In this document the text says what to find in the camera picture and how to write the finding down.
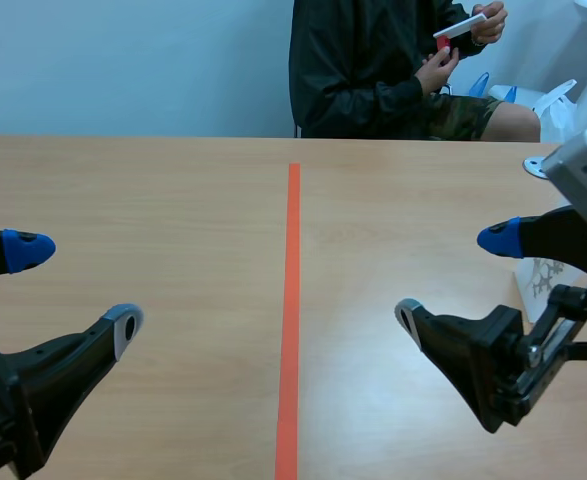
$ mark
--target wooden table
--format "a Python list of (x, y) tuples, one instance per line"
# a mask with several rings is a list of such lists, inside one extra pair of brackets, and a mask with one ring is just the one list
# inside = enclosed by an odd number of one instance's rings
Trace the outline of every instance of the wooden table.
[(489, 435), (393, 317), (406, 296), (470, 317), (518, 305), (514, 263), (475, 237), (556, 204), (521, 167), (550, 150), (0, 137), (0, 228), (58, 244), (0, 277), (0, 350), (81, 331), (115, 303), (147, 315), (36, 478), (273, 479), (300, 162), (299, 479), (587, 480), (587, 365)]

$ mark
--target orange tape line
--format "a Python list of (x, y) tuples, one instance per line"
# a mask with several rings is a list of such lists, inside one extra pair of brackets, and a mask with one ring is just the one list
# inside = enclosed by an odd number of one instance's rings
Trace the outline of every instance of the orange tape line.
[(297, 480), (300, 378), (300, 176), (300, 164), (289, 165), (275, 480)]

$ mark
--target screw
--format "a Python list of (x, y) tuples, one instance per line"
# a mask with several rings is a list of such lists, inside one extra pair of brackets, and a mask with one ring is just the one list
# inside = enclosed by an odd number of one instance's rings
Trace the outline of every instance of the screw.
[(526, 359), (529, 368), (537, 367), (542, 362), (542, 349), (537, 345), (531, 345), (527, 351)]

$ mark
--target camouflage shorts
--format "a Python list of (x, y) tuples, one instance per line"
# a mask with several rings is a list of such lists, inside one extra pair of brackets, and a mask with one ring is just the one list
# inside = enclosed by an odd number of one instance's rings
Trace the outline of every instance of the camouflage shorts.
[(410, 136), (450, 141), (480, 140), (500, 103), (488, 98), (433, 94), (421, 105), (422, 121), (413, 124), (413, 128), (419, 126), (422, 131), (412, 132)]

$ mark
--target blue fingertip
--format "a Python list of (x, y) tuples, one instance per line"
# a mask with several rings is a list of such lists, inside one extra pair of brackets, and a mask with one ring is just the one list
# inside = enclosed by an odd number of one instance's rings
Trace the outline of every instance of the blue fingertip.
[(477, 237), (477, 244), (493, 255), (524, 258), (520, 242), (520, 218), (512, 218), (503, 225), (483, 230)]
[(19, 273), (46, 262), (55, 253), (55, 243), (46, 235), (2, 232), (4, 258), (8, 273)]

